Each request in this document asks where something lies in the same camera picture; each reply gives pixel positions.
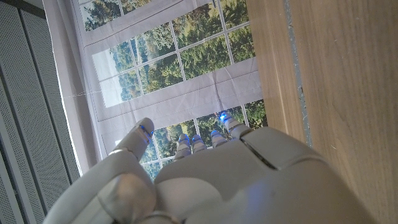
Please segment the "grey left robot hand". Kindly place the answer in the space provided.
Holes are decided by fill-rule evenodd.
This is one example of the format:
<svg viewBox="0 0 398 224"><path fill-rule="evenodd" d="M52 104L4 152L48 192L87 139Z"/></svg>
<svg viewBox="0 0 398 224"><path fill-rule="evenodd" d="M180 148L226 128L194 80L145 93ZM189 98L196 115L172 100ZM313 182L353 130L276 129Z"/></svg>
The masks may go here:
<svg viewBox="0 0 398 224"><path fill-rule="evenodd" d="M175 159L151 179L140 159L154 134L144 118L55 202L45 223L374 223L327 161L273 128L227 113L231 134L182 134Z"/></svg>

